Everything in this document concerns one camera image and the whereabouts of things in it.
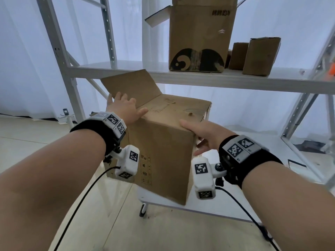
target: white metal shelf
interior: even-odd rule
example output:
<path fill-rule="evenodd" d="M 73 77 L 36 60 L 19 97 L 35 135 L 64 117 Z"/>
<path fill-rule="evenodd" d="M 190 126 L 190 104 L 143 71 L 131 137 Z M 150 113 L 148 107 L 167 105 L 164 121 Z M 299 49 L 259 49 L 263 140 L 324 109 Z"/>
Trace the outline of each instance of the white metal shelf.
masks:
<path fill-rule="evenodd" d="M 69 67 L 67 72 L 70 77 L 101 79 L 141 69 L 146 69 L 155 82 L 161 84 L 335 94 L 335 83 L 332 82 L 334 77 L 329 78 L 329 81 L 309 80 L 308 76 L 312 70 L 294 68 L 274 67 L 267 78 L 243 75 L 242 71 L 229 69 L 224 70 L 223 73 L 169 71 L 167 63 L 118 60 Z"/>

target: finger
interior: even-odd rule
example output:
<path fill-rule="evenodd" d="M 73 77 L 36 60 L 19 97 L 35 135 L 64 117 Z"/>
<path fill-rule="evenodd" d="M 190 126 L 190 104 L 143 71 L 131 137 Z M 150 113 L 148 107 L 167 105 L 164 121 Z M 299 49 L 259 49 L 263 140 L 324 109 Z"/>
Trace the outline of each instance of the finger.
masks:
<path fill-rule="evenodd" d="M 116 95 L 115 95 L 115 100 L 121 100 L 121 92 L 118 92 Z"/>
<path fill-rule="evenodd" d="M 145 115 L 146 113 L 148 113 L 148 109 L 145 107 L 145 108 L 141 108 L 137 111 L 137 116 L 138 118 L 141 118 L 143 115 Z"/>
<path fill-rule="evenodd" d="M 201 136 L 203 135 L 203 132 L 200 128 L 200 122 L 190 122 L 190 121 L 186 121 L 186 120 L 179 120 L 180 125 L 183 128 L 186 128 L 187 130 L 193 131 L 197 136 Z"/>
<path fill-rule="evenodd" d="M 131 99 L 129 100 L 129 102 L 134 103 L 134 104 L 136 105 L 136 99 L 134 99 L 134 98 L 131 98 Z"/>
<path fill-rule="evenodd" d="M 112 94 L 109 94 L 108 98 L 107 98 L 107 105 L 110 105 L 112 103 L 113 103 L 113 96 L 112 96 Z"/>
<path fill-rule="evenodd" d="M 198 150 L 196 150 L 193 155 L 194 156 L 199 156 L 200 154 L 203 154 L 204 152 L 208 152 L 210 150 L 210 148 L 208 146 L 203 146 L 201 148 L 199 148 Z"/>
<path fill-rule="evenodd" d="M 125 100 L 127 100 L 128 99 L 128 95 L 127 95 L 127 93 L 125 93 L 124 95 L 122 95 L 122 97 L 121 97 L 121 101 L 125 101 Z"/>
<path fill-rule="evenodd" d="M 201 148 L 203 146 L 208 146 L 208 141 L 203 139 L 200 143 L 197 144 L 197 148 Z"/>

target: metal shelving unit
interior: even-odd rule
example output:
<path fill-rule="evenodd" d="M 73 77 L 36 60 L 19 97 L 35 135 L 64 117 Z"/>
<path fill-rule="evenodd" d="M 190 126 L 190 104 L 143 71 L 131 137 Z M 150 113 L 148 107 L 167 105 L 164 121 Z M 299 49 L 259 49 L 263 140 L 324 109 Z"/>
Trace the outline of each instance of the metal shelving unit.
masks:
<path fill-rule="evenodd" d="M 273 68 L 268 78 L 251 75 L 242 75 L 241 71 L 224 70 L 221 74 L 193 73 L 193 72 L 171 72 L 167 63 L 133 62 L 116 59 L 113 28 L 109 11 L 109 0 L 82 0 L 101 8 L 103 22 L 105 25 L 106 39 L 110 62 L 94 63 L 80 66 L 77 61 L 67 52 L 61 30 L 57 21 L 52 0 L 37 0 L 42 19 L 44 21 L 55 57 L 61 71 L 73 111 L 78 122 L 85 119 L 81 99 L 77 89 L 76 78 L 85 78 L 96 88 L 103 97 L 107 95 L 99 89 L 93 79 L 101 79 L 107 76 L 118 75 L 134 70 L 146 69 L 149 71 L 156 83 L 180 84 L 208 87 L 224 87 L 267 91 L 301 92 L 301 96 L 295 108 L 283 128 L 280 137 L 299 158 L 306 163 L 308 168 L 324 180 L 322 173 L 310 163 L 290 142 L 290 137 L 296 127 L 301 123 L 307 111 L 312 106 L 318 94 L 335 94 L 335 79 L 325 75 L 328 70 L 328 63 L 335 55 L 335 26 L 329 34 L 329 38 L 320 54 L 317 64 L 312 70 L 300 69 L 278 69 Z M 330 189 L 335 185 L 335 175 L 329 181 L 325 181 Z"/>

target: small cardboard box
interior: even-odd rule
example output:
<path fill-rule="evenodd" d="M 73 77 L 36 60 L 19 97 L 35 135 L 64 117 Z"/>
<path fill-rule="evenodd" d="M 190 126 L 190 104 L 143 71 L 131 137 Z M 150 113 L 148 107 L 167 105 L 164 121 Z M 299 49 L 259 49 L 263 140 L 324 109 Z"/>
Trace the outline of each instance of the small cardboard box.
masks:
<path fill-rule="evenodd" d="M 237 0 L 172 0 L 149 16 L 154 27 L 170 19 L 169 69 L 222 72 L 234 25 Z"/>
<path fill-rule="evenodd" d="M 101 79 L 113 95 L 119 91 L 136 98 L 136 107 L 149 112 L 127 127 L 121 147 L 140 150 L 137 174 L 128 182 L 185 205 L 193 184 L 192 152 L 196 137 L 179 125 L 180 119 L 200 122 L 209 113 L 211 102 L 162 94 L 146 70 Z M 115 178 L 110 171 L 108 177 Z"/>
<path fill-rule="evenodd" d="M 242 74 L 268 76 L 276 60 L 281 38 L 251 39 Z"/>
<path fill-rule="evenodd" d="M 243 70 L 245 58 L 247 56 L 249 43 L 235 42 L 232 48 L 232 56 L 229 62 L 229 69 Z"/>

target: wrist-mounted tracker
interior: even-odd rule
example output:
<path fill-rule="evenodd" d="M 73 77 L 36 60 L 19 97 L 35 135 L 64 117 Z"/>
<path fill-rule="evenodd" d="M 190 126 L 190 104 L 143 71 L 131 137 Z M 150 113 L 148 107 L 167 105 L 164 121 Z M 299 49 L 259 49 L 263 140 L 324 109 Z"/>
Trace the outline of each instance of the wrist-mounted tracker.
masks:
<path fill-rule="evenodd" d="M 220 162 L 230 184 L 242 188 L 244 178 L 255 167 L 268 161 L 282 162 L 269 150 L 245 135 L 232 135 L 223 140 L 219 147 Z"/>
<path fill-rule="evenodd" d="M 126 128 L 124 121 L 115 113 L 100 112 L 79 123 L 70 132 L 88 129 L 98 133 L 106 143 L 105 156 L 107 156 L 120 145 L 126 134 Z"/>

